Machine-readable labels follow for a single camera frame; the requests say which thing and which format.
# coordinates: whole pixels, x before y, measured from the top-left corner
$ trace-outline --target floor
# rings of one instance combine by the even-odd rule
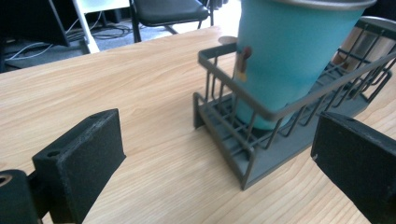
[[[240,0],[229,0],[218,10],[215,10],[215,25],[220,26],[226,35],[237,36],[239,18],[241,14]],[[197,22],[177,24],[174,26],[180,34],[197,28]],[[114,29],[104,29],[100,23],[90,24],[95,27],[97,33],[93,33],[99,50],[114,49],[134,43],[131,33],[131,22],[121,21],[110,24]],[[209,20],[203,22],[202,28],[209,27]],[[68,35],[81,35],[81,29],[71,29]],[[144,41],[171,35],[163,27],[142,27],[141,35]],[[84,48],[83,41],[71,42],[70,47],[42,45],[36,42],[20,40],[9,43],[6,47],[6,72],[26,67],[36,66],[43,63],[56,62],[68,58],[77,57],[88,53]]]

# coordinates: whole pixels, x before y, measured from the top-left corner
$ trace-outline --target computer monitor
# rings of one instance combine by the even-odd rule
[[[70,46],[52,0],[0,0],[0,73],[6,37]]]

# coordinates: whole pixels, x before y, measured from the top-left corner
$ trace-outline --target chair leg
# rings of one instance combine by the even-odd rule
[[[138,43],[142,41],[139,30],[139,20],[137,19],[136,10],[134,9],[134,0],[129,0],[129,9],[131,11],[132,29],[134,32],[134,42]]]
[[[209,7],[210,7],[210,26],[213,26],[215,24],[215,4],[213,0],[208,0],[209,1]]]
[[[204,1],[204,4],[206,7],[209,8],[209,16],[210,16],[210,26],[213,26],[215,24],[215,19],[214,19],[214,1],[213,0],[207,0]],[[202,21],[198,22],[198,30],[201,29]]]

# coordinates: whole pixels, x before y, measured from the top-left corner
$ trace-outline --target screw hole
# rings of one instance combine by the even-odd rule
[[[47,154],[48,157],[56,157],[59,155],[59,151],[52,151],[49,154]]]
[[[12,175],[0,175],[0,188],[12,179]]]

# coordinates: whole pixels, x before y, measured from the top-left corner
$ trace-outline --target desk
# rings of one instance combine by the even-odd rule
[[[117,107],[127,159],[85,223],[368,223],[310,149],[241,191],[208,131],[192,126],[192,94],[205,86],[197,52],[220,36],[211,27],[3,74],[0,169],[30,174],[39,150]],[[395,84],[357,116],[392,138]]]

